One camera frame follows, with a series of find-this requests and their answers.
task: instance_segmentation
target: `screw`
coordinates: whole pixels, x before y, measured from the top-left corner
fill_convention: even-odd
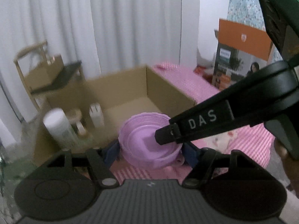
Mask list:
[[[113,186],[117,183],[116,179],[106,178],[102,180],[102,184],[105,186]]]
[[[198,179],[186,179],[184,181],[184,184],[186,186],[195,187],[199,184],[199,180]]]

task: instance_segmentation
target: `white container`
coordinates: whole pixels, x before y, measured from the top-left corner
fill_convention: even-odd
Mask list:
[[[104,115],[100,104],[91,104],[89,108],[89,115],[95,128],[104,126]]]
[[[62,109],[54,108],[47,112],[43,123],[61,148],[74,149],[78,146],[78,137]]]

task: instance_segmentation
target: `wooden chair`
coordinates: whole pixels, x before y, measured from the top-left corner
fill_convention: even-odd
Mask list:
[[[26,85],[24,75],[23,75],[20,65],[18,63],[18,60],[25,57],[27,54],[29,54],[31,52],[37,52],[41,55],[43,60],[47,60],[47,49],[44,49],[44,46],[47,46],[46,40],[41,43],[38,43],[38,44],[35,44],[32,46],[28,46],[28,47],[22,49],[21,51],[19,51],[13,60],[14,64],[17,67],[18,74],[23,83],[23,86],[24,86],[30,100],[32,101],[33,105],[36,107],[37,110],[39,110],[39,106],[36,102],[37,98],[42,97],[42,96],[47,96],[47,94],[52,93],[55,90],[59,90],[59,89],[62,89],[63,87],[65,87],[71,81],[71,79],[76,75],[77,71],[79,71],[81,79],[85,80],[85,77],[83,74],[83,69],[82,69],[82,62],[75,61],[68,65],[65,65],[51,85],[48,85],[43,88],[38,88],[37,90],[30,91],[29,87]]]

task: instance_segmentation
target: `cardboard box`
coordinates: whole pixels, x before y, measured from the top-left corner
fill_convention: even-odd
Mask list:
[[[266,66],[273,43],[265,31],[220,19],[212,85],[224,90]]]
[[[94,128],[89,116],[92,103],[101,105],[105,126]],[[42,118],[51,108],[65,112],[80,108],[87,130],[94,136],[95,145],[105,147],[118,138],[118,130],[132,115],[158,112],[173,117],[196,105],[196,102],[171,85],[149,67],[141,67],[91,81],[67,85],[47,97],[41,110],[33,160],[41,165],[59,147],[47,132]]]
[[[35,89],[51,85],[63,69],[61,55],[54,56],[49,65],[47,61],[40,62],[25,77],[25,83],[32,92]]]

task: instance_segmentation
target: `pink table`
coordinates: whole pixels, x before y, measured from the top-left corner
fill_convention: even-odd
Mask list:
[[[155,66],[154,70],[167,79],[170,83],[183,91],[188,96],[201,103],[219,91],[201,76],[192,70],[183,67],[168,66],[161,68]],[[231,150],[238,149],[266,168],[270,159],[270,147],[274,136],[268,132],[263,124],[250,128],[245,126],[237,129],[237,138],[231,141],[224,153],[229,154]],[[201,146],[201,140],[193,142],[196,146]],[[116,162],[111,170],[117,179],[122,183],[124,179],[172,179],[176,178],[181,182],[191,168],[187,166],[166,167],[161,170],[142,170],[135,168],[125,161]]]

